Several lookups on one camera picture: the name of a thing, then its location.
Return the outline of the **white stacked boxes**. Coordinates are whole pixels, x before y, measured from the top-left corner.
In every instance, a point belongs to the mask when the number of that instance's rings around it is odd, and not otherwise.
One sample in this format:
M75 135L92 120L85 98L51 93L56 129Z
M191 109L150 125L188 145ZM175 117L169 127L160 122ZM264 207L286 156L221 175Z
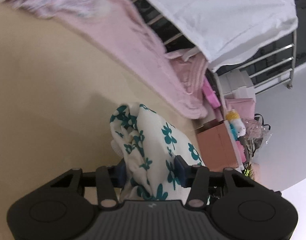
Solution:
M251 98L256 102L253 82L245 70L227 72L219 76L219 81L225 99Z

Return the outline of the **white teal floral garment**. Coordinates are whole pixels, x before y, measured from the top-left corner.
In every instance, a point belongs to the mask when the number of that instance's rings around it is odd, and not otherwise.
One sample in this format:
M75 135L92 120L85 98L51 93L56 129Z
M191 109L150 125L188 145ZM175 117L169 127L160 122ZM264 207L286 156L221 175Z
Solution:
M180 185L175 174L175 156L188 165L203 165L198 150L188 137L142 103L120 105L110 117L112 148L124 158L124 200L187 201L190 190Z

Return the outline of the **salmon cardboard box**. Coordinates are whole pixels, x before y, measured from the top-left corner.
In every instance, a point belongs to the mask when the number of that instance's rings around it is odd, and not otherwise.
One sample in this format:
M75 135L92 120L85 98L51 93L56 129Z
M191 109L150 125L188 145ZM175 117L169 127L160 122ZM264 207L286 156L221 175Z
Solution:
M222 172L226 167L244 168L228 121L198 133L197 142L201 158L211 171Z

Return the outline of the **steel bed rail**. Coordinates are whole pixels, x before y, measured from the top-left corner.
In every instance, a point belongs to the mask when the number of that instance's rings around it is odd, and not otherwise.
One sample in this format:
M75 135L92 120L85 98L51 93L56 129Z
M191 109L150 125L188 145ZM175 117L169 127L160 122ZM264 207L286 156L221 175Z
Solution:
M177 49L193 48L181 31L177 29L165 16L157 11L147 0L131 0L140 12L145 23L161 38L168 52ZM266 91L274 85L269 83L277 79L277 85L286 83L292 88L293 74L296 67L297 31L258 49L250 59L243 63L221 66L216 74L223 76L231 71L246 72L255 87L265 85Z

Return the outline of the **white hanging sheet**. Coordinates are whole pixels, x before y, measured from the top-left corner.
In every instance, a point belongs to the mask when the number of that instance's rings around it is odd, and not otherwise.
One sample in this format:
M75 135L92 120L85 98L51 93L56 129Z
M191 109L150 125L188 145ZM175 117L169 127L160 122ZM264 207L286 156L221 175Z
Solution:
M205 55L209 69L245 62L298 27L295 0L148 0Z

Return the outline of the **yellow white plush toy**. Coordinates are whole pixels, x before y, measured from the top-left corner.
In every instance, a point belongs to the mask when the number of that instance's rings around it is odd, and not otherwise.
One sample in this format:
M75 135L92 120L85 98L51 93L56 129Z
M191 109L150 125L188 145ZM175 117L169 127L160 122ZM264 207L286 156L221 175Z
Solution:
M226 119L235 128L238 138L246 135L246 127L235 109L232 109L226 113Z

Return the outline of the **neon yellow item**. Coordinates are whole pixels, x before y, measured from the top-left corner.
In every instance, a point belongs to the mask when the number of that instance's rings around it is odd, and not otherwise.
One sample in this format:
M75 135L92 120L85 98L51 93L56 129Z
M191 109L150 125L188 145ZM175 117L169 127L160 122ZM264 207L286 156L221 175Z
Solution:
M251 168L247 168L247 169L243 170L243 174L244 174L246 177L249 177L249 178L251 178L252 180L254 180L254 171L253 171Z

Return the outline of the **magenta pink box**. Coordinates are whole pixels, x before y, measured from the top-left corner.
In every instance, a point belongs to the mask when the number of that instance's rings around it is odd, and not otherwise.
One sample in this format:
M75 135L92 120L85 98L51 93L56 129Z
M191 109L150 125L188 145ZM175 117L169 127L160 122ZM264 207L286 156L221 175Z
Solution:
M206 100L210 103L213 109L219 108L221 106L220 101L218 100L218 97L216 96L216 93L212 89L209 81L205 77L203 79L203 86L202 86L203 94L206 98Z

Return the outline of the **pink fleece blanket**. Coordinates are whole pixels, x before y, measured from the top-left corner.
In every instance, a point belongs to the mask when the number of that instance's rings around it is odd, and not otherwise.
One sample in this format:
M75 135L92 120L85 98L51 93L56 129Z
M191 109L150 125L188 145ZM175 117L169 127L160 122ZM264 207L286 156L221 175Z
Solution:
M206 57L188 49L168 53L130 0L96 0L90 18L69 12L56 18L114 56L186 118L207 116L202 92Z

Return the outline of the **clear plastic wrap bundle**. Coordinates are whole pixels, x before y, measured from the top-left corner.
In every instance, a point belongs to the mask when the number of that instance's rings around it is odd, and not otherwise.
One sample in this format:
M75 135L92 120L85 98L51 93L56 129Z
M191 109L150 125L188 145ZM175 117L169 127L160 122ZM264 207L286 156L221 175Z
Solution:
M255 119L244 119L243 123L246 127L245 138L247 140L260 140L264 144L267 144L271 137L271 126L264 124Z

